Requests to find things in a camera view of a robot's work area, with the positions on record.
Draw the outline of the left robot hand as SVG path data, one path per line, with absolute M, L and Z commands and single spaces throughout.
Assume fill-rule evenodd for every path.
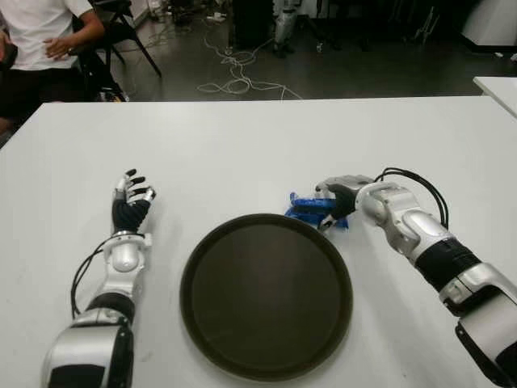
M 137 175 L 137 169 L 123 173 L 115 185 L 111 202 L 111 232 L 137 234 L 146 219 L 156 191 L 145 186 L 146 178 Z

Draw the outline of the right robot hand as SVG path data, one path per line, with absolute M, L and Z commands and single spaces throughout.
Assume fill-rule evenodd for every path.
M 335 223 L 355 211 L 355 200 L 359 191 L 374 180 L 365 175 L 342 175 L 325 179 L 317 184 L 316 192 L 330 192 L 335 196 L 335 206 L 319 223 L 318 229 L 323 232 Z

